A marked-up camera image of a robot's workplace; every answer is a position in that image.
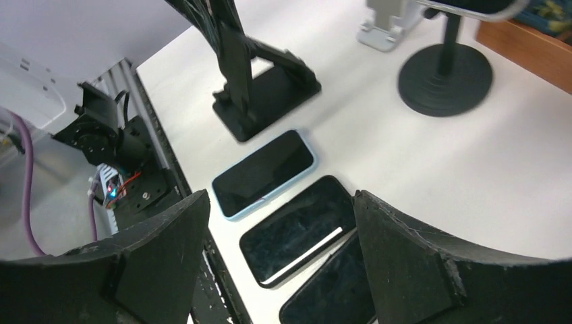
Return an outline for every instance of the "round stand base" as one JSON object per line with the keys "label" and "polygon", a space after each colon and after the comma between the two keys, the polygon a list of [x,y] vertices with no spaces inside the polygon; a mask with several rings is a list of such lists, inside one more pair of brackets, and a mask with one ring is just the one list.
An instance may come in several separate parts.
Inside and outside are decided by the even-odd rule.
{"label": "round stand base", "polygon": [[492,68],[476,49],[457,44],[449,76],[439,76],[442,44],[429,46],[409,58],[399,73],[399,94],[405,104],[424,115],[459,115],[476,107],[492,84]]}

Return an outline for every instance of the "white table surface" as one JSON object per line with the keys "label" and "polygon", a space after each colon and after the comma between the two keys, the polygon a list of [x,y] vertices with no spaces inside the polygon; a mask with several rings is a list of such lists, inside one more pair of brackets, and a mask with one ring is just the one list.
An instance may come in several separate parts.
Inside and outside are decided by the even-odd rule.
{"label": "white table surface", "polygon": [[[193,190],[288,129],[317,152],[316,171],[243,219],[226,220],[211,204],[209,228],[255,324],[278,323],[278,310],[325,256],[271,290],[259,287],[239,249],[243,233],[318,178],[366,189],[460,238],[534,257],[572,256],[572,96],[474,40],[465,20],[460,40],[481,50],[494,70],[477,109],[433,118],[409,109],[397,92],[405,60],[438,43],[444,19],[423,21],[392,53],[359,44],[363,1],[237,0],[245,31],[301,57],[322,83],[320,95],[238,144],[212,111],[222,89],[215,54],[191,28],[138,68]],[[256,62],[259,72],[267,65]]]}

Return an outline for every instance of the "black metal bracket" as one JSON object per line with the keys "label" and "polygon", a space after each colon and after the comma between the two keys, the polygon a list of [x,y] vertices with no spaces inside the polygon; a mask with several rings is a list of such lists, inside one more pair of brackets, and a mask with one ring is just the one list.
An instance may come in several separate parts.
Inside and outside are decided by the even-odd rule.
{"label": "black metal bracket", "polygon": [[203,190],[63,255],[0,261],[0,322],[187,323],[209,213]]}
{"label": "black metal bracket", "polygon": [[[246,36],[232,0],[166,0],[209,41],[227,83],[214,93],[213,109],[239,142],[245,142],[321,91],[312,70],[292,53]],[[251,60],[273,67],[252,77]]]}
{"label": "black metal bracket", "polygon": [[144,166],[151,156],[151,146],[119,128],[117,103],[89,83],[79,86],[84,101],[83,106],[76,107],[78,118],[53,138],[81,150],[91,165],[105,163],[122,174]]}
{"label": "black metal bracket", "polygon": [[[123,131],[137,138],[145,147],[152,147],[149,131],[140,116],[129,120]],[[149,159],[140,171],[141,175],[126,186],[127,195],[117,201],[117,207],[114,210],[117,226],[121,229],[127,227],[122,226],[122,223],[132,225],[131,221],[124,220],[124,217],[136,218],[136,214],[162,199],[170,191],[166,175],[161,171],[161,166],[156,159]]]}

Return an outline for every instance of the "smartphone with light blue case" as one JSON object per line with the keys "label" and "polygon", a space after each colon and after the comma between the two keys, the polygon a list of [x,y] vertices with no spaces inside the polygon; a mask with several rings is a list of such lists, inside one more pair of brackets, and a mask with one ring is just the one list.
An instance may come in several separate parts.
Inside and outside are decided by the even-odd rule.
{"label": "smartphone with light blue case", "polygon": [[223,215],[238,220],[273,199],[315,169],[316,155],[289,130],[212,181]]}

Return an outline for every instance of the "smartphone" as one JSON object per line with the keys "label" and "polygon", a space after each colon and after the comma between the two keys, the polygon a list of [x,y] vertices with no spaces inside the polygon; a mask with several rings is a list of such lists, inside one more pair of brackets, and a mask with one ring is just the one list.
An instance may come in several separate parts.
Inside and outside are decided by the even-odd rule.
{"label": "smartphone", "polygon": [[310,173],[316,157],[295,130],[280,135],[224,171],[212,191],[228,219],[236,220]]}
{"label": "smartphone", "polygon": [[282,306],[282,324],[369,324],[376,318],[364,257],[354,232]]}
{"label": "smartphone", "polygon": [[239,245],[258,285],[271,288],[354,228],[350,195],[326,175],[246,232]]}
{"label": "smartphone", "polygon": [[422,5],[484,21],[506,20],[524,10],[529,0],[416,0]]}

